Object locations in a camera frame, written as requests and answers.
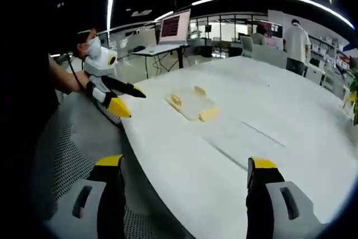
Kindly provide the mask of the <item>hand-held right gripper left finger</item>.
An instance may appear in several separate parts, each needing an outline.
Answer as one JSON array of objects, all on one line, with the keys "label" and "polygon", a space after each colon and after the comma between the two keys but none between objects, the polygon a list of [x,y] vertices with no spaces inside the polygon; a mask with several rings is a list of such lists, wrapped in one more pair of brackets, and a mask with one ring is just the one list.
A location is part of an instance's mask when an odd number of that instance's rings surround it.
[{"label": "hand-held right gripper left finger", "polygon": [[123,159],[100,159],[87,179],[59,198],[56,213],[44,222],[55,238],[125,238]]}]

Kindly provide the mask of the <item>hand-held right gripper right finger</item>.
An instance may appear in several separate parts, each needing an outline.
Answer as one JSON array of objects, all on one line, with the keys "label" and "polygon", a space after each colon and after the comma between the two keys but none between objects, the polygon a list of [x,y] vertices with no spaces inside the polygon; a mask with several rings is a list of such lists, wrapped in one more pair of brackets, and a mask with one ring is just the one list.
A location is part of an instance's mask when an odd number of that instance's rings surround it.
[{"label": "hand-held right gripper right finger", "polygon": [[248,159],[247,238],[317,238],[328,226],[313,202],[270,160]]}]

